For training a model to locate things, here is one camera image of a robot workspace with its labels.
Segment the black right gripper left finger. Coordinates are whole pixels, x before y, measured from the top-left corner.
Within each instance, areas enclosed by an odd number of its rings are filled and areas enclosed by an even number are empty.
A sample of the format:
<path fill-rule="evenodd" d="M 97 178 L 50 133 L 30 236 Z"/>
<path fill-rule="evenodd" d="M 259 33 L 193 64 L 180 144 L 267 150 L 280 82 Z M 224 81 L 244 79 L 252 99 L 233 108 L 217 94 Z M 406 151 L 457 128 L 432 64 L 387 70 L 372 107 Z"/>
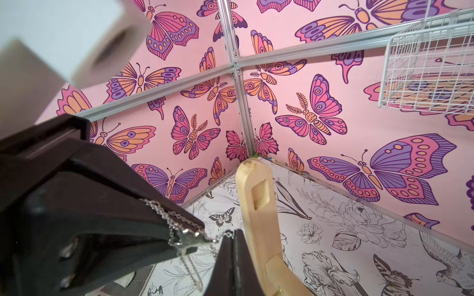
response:
<path fill-rule="evenodd" d="M 223 238 L 204 296 L 234 296 L 233 239 Z"/>

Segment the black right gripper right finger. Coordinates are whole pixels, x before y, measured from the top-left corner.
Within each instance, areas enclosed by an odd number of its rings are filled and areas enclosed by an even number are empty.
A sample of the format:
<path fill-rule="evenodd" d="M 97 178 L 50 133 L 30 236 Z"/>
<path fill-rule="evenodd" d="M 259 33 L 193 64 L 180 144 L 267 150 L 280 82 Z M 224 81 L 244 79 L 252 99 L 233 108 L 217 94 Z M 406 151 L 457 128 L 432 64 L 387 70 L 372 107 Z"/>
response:
<path fill-rule="evenodd" d="M 236 229 L 233 237 L 233 295 L 264 295 L 241 229 Z"/>

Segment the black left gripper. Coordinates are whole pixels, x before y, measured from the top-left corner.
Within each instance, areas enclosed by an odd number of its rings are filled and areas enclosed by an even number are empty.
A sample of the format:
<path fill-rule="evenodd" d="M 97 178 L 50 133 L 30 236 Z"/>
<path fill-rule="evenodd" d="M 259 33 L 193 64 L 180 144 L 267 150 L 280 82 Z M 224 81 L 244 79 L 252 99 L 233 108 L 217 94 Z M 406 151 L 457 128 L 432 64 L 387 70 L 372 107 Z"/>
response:
<path fill-rule="evenodd" d="M 91 123 L 62 115 L 1 138 L 1 294 L 82 296 L 210 243 Z"/>

